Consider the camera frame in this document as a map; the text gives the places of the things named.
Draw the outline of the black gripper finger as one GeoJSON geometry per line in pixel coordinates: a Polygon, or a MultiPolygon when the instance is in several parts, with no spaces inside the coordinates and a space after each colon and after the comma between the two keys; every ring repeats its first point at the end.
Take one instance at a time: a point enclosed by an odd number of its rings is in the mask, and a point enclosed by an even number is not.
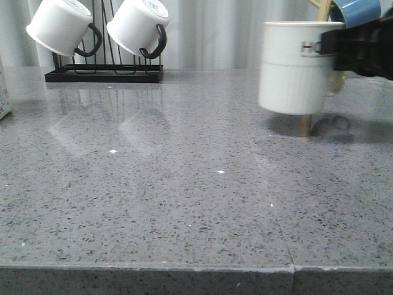
{"type": "Polygon", "coordinates": [[[336,71],[392,80],[392,16],[321,34],[320,54],[334,58],[336,71]]]}

